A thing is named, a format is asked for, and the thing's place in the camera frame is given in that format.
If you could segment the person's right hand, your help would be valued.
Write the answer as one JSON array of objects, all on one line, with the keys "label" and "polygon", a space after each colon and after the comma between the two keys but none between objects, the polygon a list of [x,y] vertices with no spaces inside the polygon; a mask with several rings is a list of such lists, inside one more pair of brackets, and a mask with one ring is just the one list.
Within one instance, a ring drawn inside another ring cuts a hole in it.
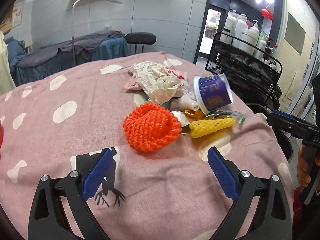
[{"label": "person's right hand", "polygon": [[304,147],[301,146],[298,151],[297,180],[300,186],[307,187],[311,182],[311,178],[308,174],[309,165],[303,158],[303,150]]}]

